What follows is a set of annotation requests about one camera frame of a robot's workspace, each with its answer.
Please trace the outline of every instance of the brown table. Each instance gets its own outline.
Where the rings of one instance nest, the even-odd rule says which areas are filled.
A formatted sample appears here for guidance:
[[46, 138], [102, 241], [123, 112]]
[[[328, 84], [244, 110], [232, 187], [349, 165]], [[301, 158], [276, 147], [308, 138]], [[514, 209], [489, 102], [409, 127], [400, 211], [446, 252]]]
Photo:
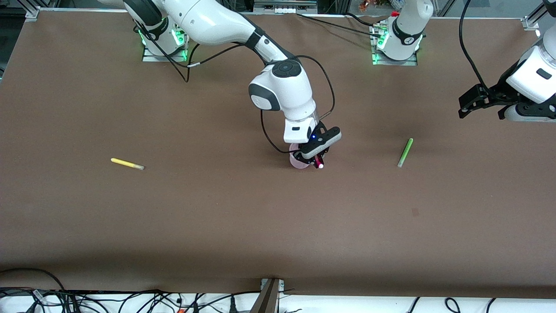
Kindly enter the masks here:
[[[325, 121], [344, 137], [324, 170], [296, 170], [266, 141], [249, 50], [193, 69], [186, 85], [168, 63], [141, 62], [126, 13], [41, 12], [0, 85], [0, 267], [90, 290], [239, 291], [279, 276], [304, 294], [556, 295], [556, 128], [499, 121], [496, 109], [458, 118], [476, 77], [457, 20], [430, 21], [419, 66], [389, 67], [371, 64], [361, 34], [250, 18], [330, 74]], [[517, 20], [465, 25], [489, 84], [535, 39]], [[326, 81], [304, 66], [323, 113]], [[285, 148], [283, 115], [266, 118]]]

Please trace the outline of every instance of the cable connector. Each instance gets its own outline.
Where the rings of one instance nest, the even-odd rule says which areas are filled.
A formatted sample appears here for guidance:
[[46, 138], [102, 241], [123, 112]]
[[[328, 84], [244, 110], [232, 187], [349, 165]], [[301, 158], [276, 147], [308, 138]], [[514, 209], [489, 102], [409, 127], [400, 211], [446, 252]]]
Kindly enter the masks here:
[[236, 298], [234, 295], [230, 297], [230, 313], [237, 313]]

